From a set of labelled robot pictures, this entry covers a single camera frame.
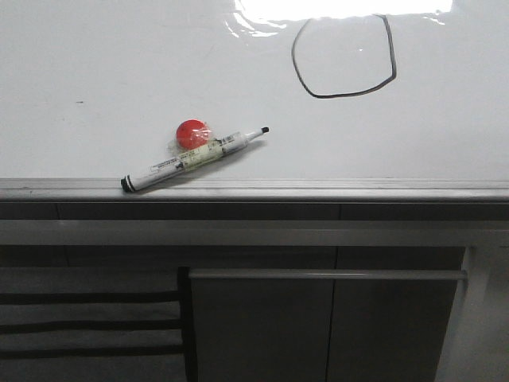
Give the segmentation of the grey fabric pouch black stripes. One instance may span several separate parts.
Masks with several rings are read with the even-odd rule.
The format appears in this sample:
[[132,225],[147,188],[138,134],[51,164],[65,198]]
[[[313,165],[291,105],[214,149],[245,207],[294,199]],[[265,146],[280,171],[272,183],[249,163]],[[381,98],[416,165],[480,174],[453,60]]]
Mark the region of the grey fabric pouch black stripes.
[[4,267],[4,381],[194,381],[188,269]]

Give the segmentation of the white metal stand frame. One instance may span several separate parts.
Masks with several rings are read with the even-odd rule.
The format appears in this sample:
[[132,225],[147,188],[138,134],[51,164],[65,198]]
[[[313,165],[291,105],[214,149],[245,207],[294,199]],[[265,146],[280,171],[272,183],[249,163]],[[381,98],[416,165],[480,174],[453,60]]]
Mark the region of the white metal stand frame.
[[501,221],[4,220],[4,245],[458,246],[468,283],[457,299],[437,378],[503,381],[508,225]]

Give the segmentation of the white whiteboard with metal frame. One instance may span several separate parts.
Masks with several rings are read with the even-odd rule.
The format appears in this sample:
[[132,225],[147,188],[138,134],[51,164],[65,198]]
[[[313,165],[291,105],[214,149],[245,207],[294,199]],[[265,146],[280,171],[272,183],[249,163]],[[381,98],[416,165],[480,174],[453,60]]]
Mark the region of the white whiteboard with metal frame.
[[186,119],[269,132],[137,199],[507,201],[508,4],[2,2],[4,201],[132,201]]

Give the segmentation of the red round magnet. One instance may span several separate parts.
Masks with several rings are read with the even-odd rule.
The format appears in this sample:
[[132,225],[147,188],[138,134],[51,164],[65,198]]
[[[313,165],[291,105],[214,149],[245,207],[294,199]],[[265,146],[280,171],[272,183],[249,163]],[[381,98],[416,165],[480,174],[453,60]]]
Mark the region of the red round magnet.
[[208,125],[198,119],[188,119],[176,131],[178,146],[184,150],[194,150],[206,144],[212,136]]

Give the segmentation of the white whiteboard marker pen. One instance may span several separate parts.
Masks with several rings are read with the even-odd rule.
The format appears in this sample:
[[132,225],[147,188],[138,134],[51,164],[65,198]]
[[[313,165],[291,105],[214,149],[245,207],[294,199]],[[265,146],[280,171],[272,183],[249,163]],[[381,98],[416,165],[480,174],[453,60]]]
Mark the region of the white whiteboard marker pen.
[[182,154],[153,165],[139,174],[128,174],[120,180],[120,185],[126,193],[146,189],[161,181],[193,171],[243,150],[253,140],[267,134],[269,131],[269,127],[262,127],[249,134],[236,132],[221,139],[213,139],[196,149],[187,150]]

